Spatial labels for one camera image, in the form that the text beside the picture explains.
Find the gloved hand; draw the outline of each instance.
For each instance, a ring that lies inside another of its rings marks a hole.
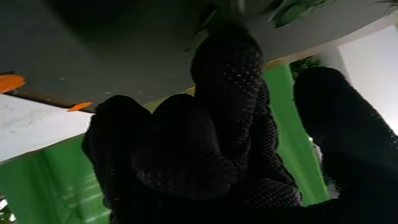
[[[99,105],[83,150],[118,223],[177,207],[299,205],[260,67],[246,30],[227,26],[196,50],[195,97],[171,96],[152,115],[125,97]]]

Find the finger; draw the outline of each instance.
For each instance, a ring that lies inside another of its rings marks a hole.
[[[395,180],[398,138],[337,70],[312,68],[301,72],[294,104],[331,178],[372,183]]]
[[[209,200],[228,191],[235,170],[219,155],[207,112],[187,95],[171,96],[154,111],[132,168],[143,185],[180,198]]]
[[[262,54],[246,30],[228,26],[203,41],[193,62],[195,97],[214,122],[221,154],[243,167],[260,83]]]
[[[120,223],[143,220],[155,198],[141,186],[129,165],[150,114],[129,97],[115,96],[97,106],[83,138],[83,152],[104,194],[104,204]]]

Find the gray surface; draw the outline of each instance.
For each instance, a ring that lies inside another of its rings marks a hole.
[[[207,1],[86,1],[0,1],[0,72],[20,73],[19,93],[47,102],[97,103],[124,94],[145,103],[191,86],[184,49]],[[216,2],[227,9],[227,0]],[[250,13],[262,2],[246,1]],[[266,59],[314,47],[372,22],[385,14],[374,2],[337,1],[280,30],[271,30],[267,15],[250,20]]]

